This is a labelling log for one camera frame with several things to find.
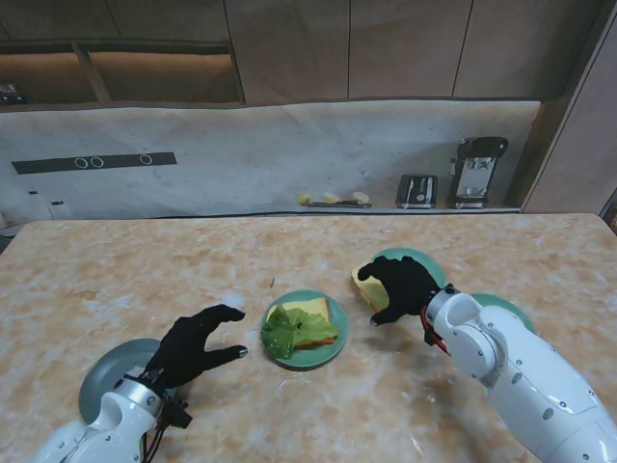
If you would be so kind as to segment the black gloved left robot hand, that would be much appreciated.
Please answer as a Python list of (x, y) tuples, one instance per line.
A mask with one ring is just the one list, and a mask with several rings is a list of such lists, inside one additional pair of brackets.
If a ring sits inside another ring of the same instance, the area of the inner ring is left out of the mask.
[(205, 350), (208, 336), (221, 324), (238, 322), (244, 317), (244, 312), (219, 304), (192, 316), (178, 318), (160, 341), (158, 350), (147, 363), (141, 378), (154, 390), (179, 388), (204, 371), (245, 357), (248, 348), (244, 345)]

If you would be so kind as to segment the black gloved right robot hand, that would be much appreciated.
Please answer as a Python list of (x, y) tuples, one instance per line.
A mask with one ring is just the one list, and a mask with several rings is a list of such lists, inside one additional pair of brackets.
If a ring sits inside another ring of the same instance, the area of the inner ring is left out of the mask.
[(381, 282), (389, 297), (386, 308), (371, 317), (371, 324), (394, 323), (403, 315), (420, 315), (430, 299), (441, 287), (428, 270), (411, 257), (401, 260), (378, 257), (359, 272), (360, 281), (373, 277)]

